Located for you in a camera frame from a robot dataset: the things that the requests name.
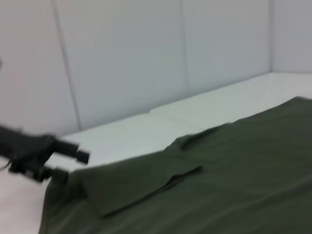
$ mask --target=white wall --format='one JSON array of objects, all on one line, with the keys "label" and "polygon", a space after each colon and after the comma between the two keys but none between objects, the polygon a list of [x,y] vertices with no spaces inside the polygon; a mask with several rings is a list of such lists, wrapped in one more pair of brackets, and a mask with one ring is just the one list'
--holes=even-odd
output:
[{"label": "white wall", "polygon": [[311,0],[275,0],[274,71],[312,72],[311,9]]},{"label": "white wall", "polygon": [[269,72],[268,2],[56,0],[83,128]]},{"label": "white wall", "polygon": [[192,94],[270,72],[269,0],[185,0],[184,17]]},{"label": "white wall", "polygon": [[78,130],[49,0],[0,1],[0,123]]}]

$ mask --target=white tabletop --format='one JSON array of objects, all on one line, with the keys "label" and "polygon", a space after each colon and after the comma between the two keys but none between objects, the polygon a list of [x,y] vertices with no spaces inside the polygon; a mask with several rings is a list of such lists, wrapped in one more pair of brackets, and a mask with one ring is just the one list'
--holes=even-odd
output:
[{"label": "white tabletop", "polygon": [[270,73],[150,111],[204,129],[249,117],[295,97],[312,98],[312,75]]},{"label": "white tabletop", "polygon": [[[92,152],[88,167],[112,163],[159,151],[177,137],[196,129],[149,114],[77,133],[65,139],[80,142]],[[73,160],[53,156],[48,164],[73,170],[84,167]],[[0,233],[38,232],[46,183],[38,185],[20,175],[0,173]]]}]

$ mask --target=green shirt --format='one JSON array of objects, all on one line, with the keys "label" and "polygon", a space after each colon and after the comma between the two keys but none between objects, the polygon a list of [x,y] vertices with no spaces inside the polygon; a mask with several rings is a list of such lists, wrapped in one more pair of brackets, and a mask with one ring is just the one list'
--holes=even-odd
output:
[{"label": "green shirt", "polygon": [[46,191],[40,234],[310,234],[312,101],[76,171]]}]

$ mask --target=white table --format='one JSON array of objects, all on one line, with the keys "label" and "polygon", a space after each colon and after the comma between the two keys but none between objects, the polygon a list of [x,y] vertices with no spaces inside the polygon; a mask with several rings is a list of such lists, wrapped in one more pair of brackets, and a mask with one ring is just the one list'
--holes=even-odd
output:
[{"label": "white table", "polygon": [[312,75],[270,73],[150,111],[194,127],[212,128],[295,97],[312,98]]},{"label": "white table", "polygon": [[[200,128],[184,126],[149,114],[77,133],[65,139],[80,142],[92,152],[88,167],[112,163],[159,151],[177,137],[196,133]],[[50,166],[66,169],[84,167],[73,160],[53,156]],[[22,176],[0,173],[0,233],[38,233],[46,183],[38,185]]]}]

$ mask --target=olive green cloth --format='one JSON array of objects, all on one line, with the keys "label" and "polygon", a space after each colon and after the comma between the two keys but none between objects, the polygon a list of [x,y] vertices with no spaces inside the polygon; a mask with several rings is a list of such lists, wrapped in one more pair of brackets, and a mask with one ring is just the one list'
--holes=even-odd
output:
[{"label": "olive green cloth", "polygon": [[65,187],[50,184],[40,229],[275,233],[312,233],[312,101],[299,97],[159,153],[74,172]]}]

